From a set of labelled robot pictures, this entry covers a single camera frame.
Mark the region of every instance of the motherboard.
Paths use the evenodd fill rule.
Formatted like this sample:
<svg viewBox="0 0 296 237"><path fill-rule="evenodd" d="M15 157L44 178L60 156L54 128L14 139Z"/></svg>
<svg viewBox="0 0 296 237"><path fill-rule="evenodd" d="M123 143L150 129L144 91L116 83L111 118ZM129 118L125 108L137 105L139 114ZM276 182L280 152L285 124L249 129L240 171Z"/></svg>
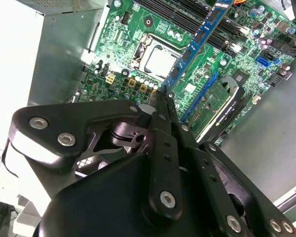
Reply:
<svg viewBox="0 0 296 237"><path fill-rule="evenodd" d="M114 0L80 102L129 99L137 105L173 73L215 0ZM273 40L296 44L296 25L258 0L234 4L169 96L195 139L217 144L288 80L291 56Z"/></svg>

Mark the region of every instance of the gray surface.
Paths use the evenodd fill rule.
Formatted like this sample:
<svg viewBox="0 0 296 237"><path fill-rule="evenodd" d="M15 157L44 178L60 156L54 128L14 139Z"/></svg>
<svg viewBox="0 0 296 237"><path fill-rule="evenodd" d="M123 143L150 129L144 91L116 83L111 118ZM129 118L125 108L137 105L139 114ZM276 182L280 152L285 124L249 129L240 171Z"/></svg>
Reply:
<svg viewBox="0 0 296 237"><path fill-rule="evenodd" d="M105 0L18 0L42 15L100 9Z"/></svg>
<svg viewBox="0 0 296 237"><path fill-rule="evenodd" d="M44 17L29 105L64 103L74 94L98 13L101 10Z"/></svg>
<svg viewBox="0 0 296 237"><path fill-rule="evenodd" d="M271 201L296 186L296 62L293 72L263 95L222 145Z"/></svg>

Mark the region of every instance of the green circuit board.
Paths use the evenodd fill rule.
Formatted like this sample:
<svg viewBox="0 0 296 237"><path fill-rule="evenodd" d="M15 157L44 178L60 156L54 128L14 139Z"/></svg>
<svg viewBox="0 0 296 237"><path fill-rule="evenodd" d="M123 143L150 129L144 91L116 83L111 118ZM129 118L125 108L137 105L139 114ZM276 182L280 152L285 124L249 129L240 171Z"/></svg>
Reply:
<svg viewBox="0 0 296 237"><path fill-rule="evenodd" d="M159 1L177 7L186 17L201 23L187 10L173 4L172 0ZM147 103L169 74L176 57L180 57L192 39L190 32L153 10L133 0L119 2L120 4L112 4L110 8L96 46L94 60L84 82L80 102L130 99L137 105ZM259 38L262 37L290 39L294 42L296 36L286 33L286 29L294 24L267 6L264 13L248 16L251 9L260 5L263 4L250 0L240 7L233 7L227 14L228 17L237 14L233 21L245 27L245 40L243 37L235 38L224 31L216 30L221 37L228 39L229 42L226 43L233 43L235 55L230 56L207 43L173 90L176 109L181 118L208 79L215 72L218 74L215 83L206 91L186 120L195 138L198 138L231 98L220 83L220 79L225 75L240 77L243 80L245 96L250 97L245 109L228 126L226 131L230 132L256 104L252 99L261 97L271 87L266 81L282 64L289 65L293 61L292 57L271 47L261 47ZM259 35L255 36L253 30L257 29ZM256 58L262 51L274 55L277 62L271 62L268 67L258 63Z"/></svg>

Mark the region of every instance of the circuit component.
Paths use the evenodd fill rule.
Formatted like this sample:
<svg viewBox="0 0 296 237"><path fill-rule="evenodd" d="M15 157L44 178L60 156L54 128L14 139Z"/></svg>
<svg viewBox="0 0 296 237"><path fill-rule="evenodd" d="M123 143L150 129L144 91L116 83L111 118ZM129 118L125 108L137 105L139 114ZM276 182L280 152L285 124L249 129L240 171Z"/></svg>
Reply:
<svg viewBox="0 0 296 237"><path fill-rule="evenodd" d="M134 79L129 79L128 86L134 87L136 85L136 81Z"/></svg>
<svg viewBox="0 0 296 237"><path fill-rule="evenodd" d="M239 82L240 85L243 85L249 79L249 77L249 74L244 73L240 69L238 69L233 75L233 78Z"/></svg>
<svg viewBox="0 0 296 237"><path fill-rule="evenodd" d="M147 91L147 89L148 89L148 86L146 86L145 84L142 84L139 88L139 91L145 93Z"/></svg>
<svg viewBox="0 0 296 237"><path fill-rule="evenodd" d="M115 80L115 75L113 73L110 73L108 76L107 76L107 79L105 80L106 83L108 84L112 84Z"/></svg>
<svg viewBox="0 0 296 237"><path fill-rule="evenodd" d="M261 97L259 95L255 95L253 98L252 98L252 104L256 105L258 103L258 101L261 99Z"/></svg>
<svg viewBox="0 0 296 237"><path fill-rule="evenodd" d="M187 86L184 88L184 90L188 93L193 93L196 89L195 85L192 85L191 83L187 84Z"/></svg>

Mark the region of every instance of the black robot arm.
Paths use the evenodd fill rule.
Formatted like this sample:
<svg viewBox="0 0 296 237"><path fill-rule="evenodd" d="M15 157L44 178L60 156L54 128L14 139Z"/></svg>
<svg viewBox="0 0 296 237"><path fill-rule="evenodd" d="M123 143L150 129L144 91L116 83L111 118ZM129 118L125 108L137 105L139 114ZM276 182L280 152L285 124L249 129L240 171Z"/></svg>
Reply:
<svg viewBox="0 0 296 237"><path fill-rule="evenodd" d="M219 147L196 143L171 94L157 91L140 108L114 100L20 109L3 163L21 178L17 162L51 200L35 236L296 237ZM86 177L73 179L76 171Z"/></svg>

